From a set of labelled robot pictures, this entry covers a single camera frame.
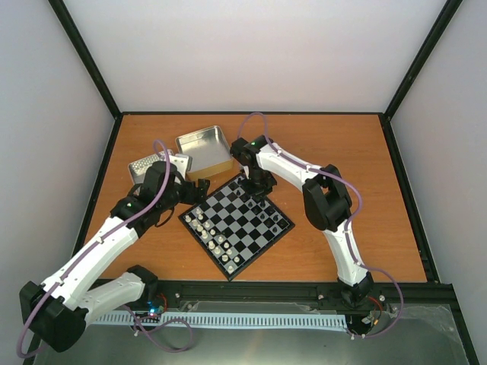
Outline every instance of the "black frame edge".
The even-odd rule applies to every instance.
[[[251,114],[253,110],[251,111],[202,111],[202,112],[183,112],[183,111],[147,111],[147,112],[122,112],[124,116],[167,116],[167,115],[175,115],[175,116],[207,116],[207,115],[229,115],[229,116],[236,116],[236,115],[247,115]],[[277,116],[285,116],[285,115],[304,115],[304,116],[312,116],[312,115],[329,115],[329,116],[339,116],[339,115],[344,115],[344,116],[376,116],[380,114],[381,112],[261,112],[266,115],[277,115]]]
[[[37,348],[39,348],[40,346],[40,341],[41,341],[40,336],[34,333],[32,337],[32,341],[30,341],[29,349],[27,350],[27,353],[37,350]],[[29,357],[28,359],[24,359],[22,365],[33,365],[35,360],[36,360],[35,356]]]
[[[93,212],[97,206],[98,195],[100,194],[101,186],[103,185],[103,179],[105,178],[105,173],[107,172],[108,163],[112,156],[113,148],[115,147],[116,137],[119,134],[120,126],[122,125],[123,117],[118,117],[113,123],[112,132],[108,139],[107,148],[103,154],[103,159],[101,160],[100,169],[98,170],[97,178],[94,182],[94,187],[91,192],[90,200],[84,213],[83,222],[81,223],[81,228],[78,233],[78,238],[76,239],[75,248],[73,249],[73,255],[76,254],[81,247],[84,245],[84,240],[88,233],[88,228],[90,227],[91,218],[93,217]]]
[[[399,109],[400,104],[406,97],[409,89],[414,83],[419,72],[425,65],[428,57],[431,55],[434,47],[440,40],[443,32],[447,29],[448,24],[460,7],[462,0],[447,0],[444,7],[441,9],[436,21],[433,23],[428,35],[425,38],[424,43],[421,45],[416,57],[412,61],[411,66],[409,66],[404,79],[401,81],[396,93],[394,94],[392,100],[387,107],[385,114],[386,122],[390,122],[396,111]]]
[[[385,115],[379,115],[379,118],[387,148],[389,149],[390,159],[392,160],[394,171],[396,172],[397,182],[399,183],[399,188],[401,190],[401,194],[403,195],[403,201],[404,205],[406,206],[412,233],[414,234],[416,245],[418,246],[419,256],[422,260],[426,278],[429,282],[439,283],[440,277],[438,276],[438,271],[434,265],[433,255],[431,254],[425,229],[419,216],[414,195],[412,194],[406,169],[404,168],[403,159],[401,158],[401,153],[399,152],[399,148],[397,146],[396,137],[394,136],[391,124],[384,121]]]
[[[466,327],[462,311],[459,308],[455,311],[452,310],[452,313],[454,315],[455,324],[457,325],[457,331],[462,341],[463,349],[465,350],[466,358],[468,359],[469,364],[480,364],[475,348],[473,347],[472,339],[470,338],[469,330]]]
[[[73,18],[69,14],[69,11],[64,3],[63,0],[49,0],[51,4],[51,8],[53,8],[54,13],[59,19],[62,27],[64,28],[66,34],[68,35],[69,39],[71,40],[72,45],[74,46],[76,52],[79,55],[79,58],[83,62],[88,74],[90,74],[91,79],[93,80],[95,86],[98,89],[103,101],[107,105],[108,110],[112,114],[113,118],[118,118],[121,116],[121,112],[119,107],[116,105],[115,100],[113,99],[110,90],[108,89],[103,76],[100,73],[100,70],[97,67],[97,64],[94,62],[93,57],[88,50],[86,43],[84,43],[81,34],[79,33],[78,28],[76,27]]]

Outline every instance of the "metal tray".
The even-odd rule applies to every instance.
[[[181,154],[193,158],[187,173],[190,179],[203,179],[234,165],[227,140],[217,125],[181,135],[176,138],[176,145]]]
[[[186,177],[186,171],[191,167],[191,157],[186,156],[185,154],[174,155],[172,150],[169,149],[167,150],[167,153],[169,154],[169,161],[176,166],[183,177]],[[151,156],[129,163],[129,172],[133,183],[143,183],[147,169],[152,166],[155,161],[161,160],[165,161],[166,157],[164,155],[159,156],[158,154],[152,154]]]

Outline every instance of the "black metal frame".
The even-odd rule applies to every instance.
[[[421,219],[419,217],[418,209],[416,207],[411,187],[407,179],[406,171],[403,166],[403,162],[397,147],[396,139],[390,125],[390,121],[393,118],[395,112],[398,110],[399,105],[403,101],[407,92],[409,91],[412,83],[422,69],[422,66],[426,63],[430,56],[434,46],[439,41],[441,35],[449,24],[451,18],[454,16],[456,10],[460,7],[462,0],[447,0],[441,13],[438,15],[431,31],[426,37],[421,49],[418,51],[414,61],[412,62],[409,70],[407,71],[403,81],[401,82],[397,92],[393,96],[390,105],[384,113],[306,113],[306,112],[270,112],[268,114],[373,114],[378,115],[380,124],[384,132],[384,138],[389,149],[390,157],[393,163],[394,171],[399,183],[401,193],[403,195],[404,204],[408,213],[409,221],[411,223],[412,231],[415,236],[418,250],[423,262],[427,283],[417,284],[403,284],[401,283],[401,289],[403,290],[404,299],[406,303],[430,303],[430,304],[446,304],[450,306],[454,315],[457,329],[462,338],[463,346],[466,351],[466,355],[469,362],[472,364],[479,363],[476,353],[473,349],[472,342],[465,322],[463,320],[462,313],[455,295],[454,289],[451,285],[440,284],[440,279],[434,260],[431,255],[431,250],[426,240],[425,231],[422,226]],[[97,203],[97,198],[100,193],[100,189],[103,183],[105,172],[110,161],[110,157],[113,151],[113,147],[116,142],[116,137],[119,132],[120,125],[123,121],[124,115],[148,115],[148,114],[247,114],[248,111],[242,112],[124,112],[119,111],[115,100],[113,99],[108,86],[103,80],[100,71],[98,70],[91,54],[89,53],[86,44],[81,38],[71,15],[68,12],[63,0],[49,0],[49,3],[53,7],[54,12],[58,16],[59,21],[68,34],[69,39],[73,43],[76,51],[78,52],[84,66],[88,70],[90,76],[93,78],[97,89],[99,90],[103,100],[107,104],[108,109],[115,118],[110,139],[108,141],[107,149],[103,156],[103,160],[100,166],[100,170],[95,182],[93,192],[84,215],[83,223],[78,235],[78,239],[75,245],[75,251],[77,252],[84,243],[87,236],[88,227],[91,222],[91,217],[94,212],[94,207]],[[97,281],[95,285],[100,285],[106,282],[104,279]],[[339,292],[338,283],[264,283],[264,282],[224,282],[224,281],[159,281],[158,290],[166,294],[169,306],[179,306],[181,301],[192,300],[208,300],[208,301],[270,301],[270,302],[290,302],[290,303],[307,303],[312,307],[318,309],[331,309],[342,314],[356,314],[365,313],[362,311],[355,311],[346,308],[342,305],[340,300],[336,299],[336,294]],[[399,300],[398,293],[392,284],[376,283],[374,285],[374,292],[376,294],[383,294],[390,302]],[[323,295],[323,299],[318,299],[319,295]],[[33,341],[30,344],[30,349],[38,347],[39,338],[34,336]],[[33,363],[33,358],[24,361],[24,364]]]

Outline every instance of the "robotic arm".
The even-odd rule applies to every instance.
[[[148,228],[157,226],[165,211],[173,211],[178,203],[193,205],[205,201],[209,181],[201,179],[198,185],[185,181],[186,168],[187,163],[170,156],[170,176],[161,199],[145,214],[102,241],[101,237],[106,232],[151,204],[161,189],[166,162],[154,162],[148,168],[144,182],[135,185],[125,198],[116,203],[103,226],[83,249],[41,285],[30,281],[21,289],[24,323],[46,293],[54,289],[29,326],[54,350],[61,352],[70,348],[84,329],[103,314],[125,303],[153,300],[158,278],[138,265],[105,285],[89,289],[121,252],[144,235]],[[77,264],[66,274],[75,262]]]
[[[231,155],[242,165],[247,176],[247,180],[242,183],[243,189],[257,199],[263,198],[277,184],[272,176],[274,173],[303,193],[307,219],[313,227],[323,232],[332,250],[338,268],[338,280],[342,284],[342,298],[350,307],[357,307],[374,282],[370,272],[357,265],[347,246],[344,226],[351,215],[352,200],[344,184],[311,171],[322,170],[341,177],[338,169],[333,165],[325,168],[312,165],[285,152],[286,156],[308,168],[299,167],[285,159],[281,155],[283,150],[270,141],[275,149],[263,135],[250,143],[239,138],[231,145]],[[327,188],[328,192],[323,193],[322,188]],[[352,225],[349,225],[349,239],[355,258],[361,262]]]

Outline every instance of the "black square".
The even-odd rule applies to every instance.
[[[254,226],[254,227],[258,227],[259,224],[260,224],[260,219],[255,217],[255,218],[252,218],[252,220],[250,221],[250,223]]]
[[[253,208],[252,208],[252,212],[255,214],[255,215],[258,215],[260,212],[262,211],[262,208],[258,205],[255,205]]]
[[[242,264],[244,263],[244,259],[242,258],[242,256],[240,256],[240,255],[236,255],[236,256],[234,257],[234,262],[235,262],[235,265],[236,265],[236,266],[240,266],[240,265],[242,265]]]
[[[268,230],[268,231],[264,232],[263,236],[266,240],[270,241],[274,238],[274,233],[272,233],[270,230]]]
[[[237,223],[239,223],[239,225],[241,225],[242,227],[247,224],[249,220],[246,219],[244,216],[240,217],[237,219]]]
[[[217,192],[213,196],[215,197],[216,200],[221,201],[225,197],[225,194],[223,192]]]
[[[235,210],[236,210],[235,205],[233,205],[233,204],[229,204],[229,205],[227,205],[227,207],[226,207],[225,209],[227,209],[227,212],[228,212],[229,214],[232,214],[232,213],[233,213],[233,211],[235,211]]]
[[[232,202],[233,200],[235,200],[238,197],[237,197],[237,194],[235,194],[234,192],[231,192],[230,194],[227,195],[227,198],[228,198],[228,200],[230,200]]]
[[[277,225],[284,229],[288,226],[288,222],[286,222],[285,219],[281,219],[279,222],[277,222]]]
[[[229,237],[229,236],[231,236],[232,234],[234,234],[234,232],[231,230],[231,228],[230,228],[230,227],[227,227],[227,228],[225,228],[225,229],[223,230],[223,235],[224,235],[225,237]]]
[[[255,242],[252,243],[251,245],[248,246],[248,249],[252,252],[252,253],[256,253],[257,251],[260,250],[260,246],[258,244],[256,244]]]
[[[221,217],[218,214],[215,214],[213,217],[210,218],[210,221],[212,221],[213,224],[217,224],[221,221]]]
[[[206,214],[205,213],[201,213],[201,215],[203,216],[202,219],[198,219],[198,222],[201,224],[202,222],[206,222],[208,220],[208,217],[206,217]]]
[[[237,208],[242,214],[247,213],[250,209],[246,205],[241,205],[240,207]]]
[[[212,206],[213,210],[216,211],[217,213],[223,209],[223,205],[221,205],[220,203],[216,203],[215,205]]]
[[[267,215],[273,215],[275,213],[275,209],[271,206],[264,209],[264,211],[266,211]]]
[[[208,204],[207,202],[203,202],[199,205],[199,208],[202,210],[202,211],[207,211],[209,208],[210,208],[210,204]]]
[[[225,265],[228,262],[228,260],[230,260],[230,258],[228,258],[227,261],[223,261],[223,255],[218,257],[218,261],[221,262],[223,265]]]
[[[246,247],[246,246],[245,246],[245,245],[244,245],[244,243],[242,243],[242,242],[237,242],[237,243],[235,243],[235,244],[234,244],[234,249],[236,249],[236,250],[237,250],[237,252],[242,252],[242,251],[244,251],[244,250],[245,250],[245,247]]]
[[[229,226],[230,224],[235,222],[235,218],[233,218],[231,215],[229,215],[228,217],[224,218],[223,221]]]
[[[242,239],[247,235],[247,232],[245,231],[245,229],[240,228],[237,232],[235,232],[235,234],[238,238]]]
[[[253,230],[249,233],[249,236],[252,237],[252,240],[255,241],[257,238],[260,237],[260,232],[258,230]]]
[[[264,221],[264,224],[266,225],[266,227],[270,228],[270,227],[272,227],[274,225],[274,221],[271,218],[267,218]]]

